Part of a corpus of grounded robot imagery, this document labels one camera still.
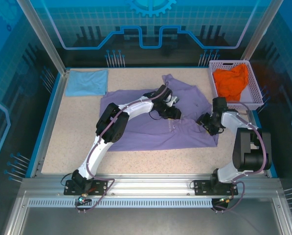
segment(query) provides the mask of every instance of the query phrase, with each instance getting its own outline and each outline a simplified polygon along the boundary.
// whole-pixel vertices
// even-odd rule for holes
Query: white plastic basket
[[[208,73],[213,97],[218,97],[213,72],[216,69],[231,70],[233,67],[240,64],[245,64],[248,69],[248,85],[241,94],[240,102],[245,103],[250,110],[256,110],[263,105],[263,100],[257,80],[254,76],[250,63],[247,60],[210,60]],[[228,103],[227,106],[231,109],[246,110],[246,108],[239,103]]]

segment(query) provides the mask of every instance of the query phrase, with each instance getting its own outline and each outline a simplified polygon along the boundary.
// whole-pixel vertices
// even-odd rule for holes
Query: gear logo
[[[152,17],[159,16],[160,13],[165,14],[166,9],[172,9],[172,4],[176,0],[127,0],[131,10],[135,10],[137,14]]]
[[[18,4],[16,0],[0,0],[0,16],[7,24],[12,24],[17,19]]]

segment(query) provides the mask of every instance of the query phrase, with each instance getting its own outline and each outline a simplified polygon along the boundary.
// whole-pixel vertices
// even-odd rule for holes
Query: glass wall
[[[67,67],[240,59],[270,0],[32,0]]]
[[[271,132],[276,172],[284,189],[292,188],[292,0],[283,2],[251,64],[266,102],[258,113]]]
[[[29,161],[56,76],[16,1],[0,1],[0,234],[27,165],[10,154]]]

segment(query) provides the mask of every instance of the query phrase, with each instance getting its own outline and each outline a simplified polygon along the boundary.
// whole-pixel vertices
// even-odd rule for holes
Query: light blue towel
[[[105,95],[107,90],[108,70],[69,72],[66,96]]]

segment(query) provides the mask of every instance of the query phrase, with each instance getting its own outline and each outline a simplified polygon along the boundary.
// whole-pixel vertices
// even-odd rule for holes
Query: speckled tabletop
[[[109,69],[108,91],[157,89],[162,85],[161,76],[169,73],[180,81],[197,85],[212,103],[207,69]],[[63,94],[42,174],[70,173],[81,165],[94,140],[101,97],[67,97]],[[97,173],[211,173],[231,161],[234,141],[234,135],[225,130],[214,148],[107,152]]]

